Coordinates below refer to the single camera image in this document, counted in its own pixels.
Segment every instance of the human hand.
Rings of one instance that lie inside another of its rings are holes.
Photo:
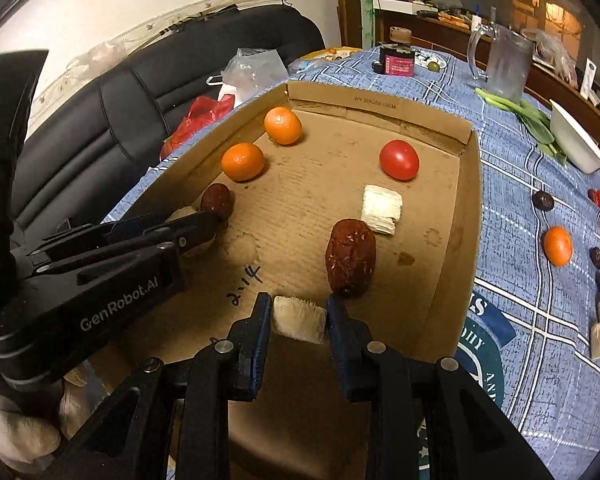
[[[87,373],[82,365],[56,384],[61,394],[57,427],[49,420],[23,415],[12,400],[0,395],[0,460],[22,473],[44,471],[62,436],[71,438],[89,418],[86,384]]]

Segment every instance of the sofa backrest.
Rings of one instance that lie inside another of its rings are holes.
[[[285,66],[324,48],[320,31],[282,5],[232,9],[133,53],[94,79],[27,140],[11,194],[13,244],[97,224],[149,167],[197,96],[236,50],[275,48]]]

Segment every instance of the red plastic bag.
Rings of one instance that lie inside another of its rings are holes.
[[[180,121],[176,131],[164,141],[160,150],[160,161],[171,155],[193,134],[222,119],[234,109],[234,103],[235,95],[232,94],[224,95],[219,101],[205,95],[198,96],[191,104],[189,113]]]

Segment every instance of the glass mug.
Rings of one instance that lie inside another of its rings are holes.
[[[491,37],[491,50],[486,73],[475,65],[475,49],[483,35]],[[466,51],[469,70],[476,80],[486,82],[490,93],[519,103],[531,70],[535,44],[501,25],[480,25],[471,33]]]

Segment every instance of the tangerine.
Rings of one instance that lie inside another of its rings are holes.
[[[255,144],[240,142],[224,152],[222,171],[234,182],[244,182],[258,176],[264,169],[264,154]]]
[[[264,117],[264,129],[271,140],[286,146],[302,136],[302,123],[289,108],[276,106]]]
[[[544,233],[542,248],[547,259],[556,267],[568,264],[573,255],[573,244],[569,232],[559,225],[551,227]]]

